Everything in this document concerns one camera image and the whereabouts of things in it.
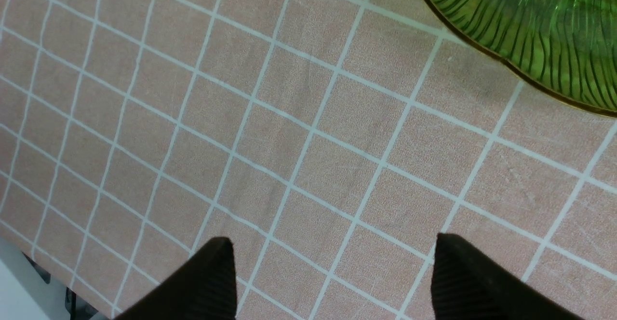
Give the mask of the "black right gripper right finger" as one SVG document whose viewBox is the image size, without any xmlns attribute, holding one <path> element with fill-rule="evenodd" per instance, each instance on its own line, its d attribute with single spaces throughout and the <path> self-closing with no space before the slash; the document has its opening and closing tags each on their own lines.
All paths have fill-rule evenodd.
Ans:
<svg viewBox="0 0 617 320">
<path fill-rule="evenodd" d="M 462 236 L 439 233 L 430 281 L 437 320 L 577 320 Z"/>
</svg>

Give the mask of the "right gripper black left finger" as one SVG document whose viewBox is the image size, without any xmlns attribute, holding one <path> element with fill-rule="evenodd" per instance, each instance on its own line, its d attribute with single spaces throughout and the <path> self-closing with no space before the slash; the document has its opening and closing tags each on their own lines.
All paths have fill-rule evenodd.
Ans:
<svg viewBox="0 0 617 320">
<path fill-rule="evenodd" d="M 233 243 L 214 237 L 117 320 L 235 320 Z"/>
</svg>

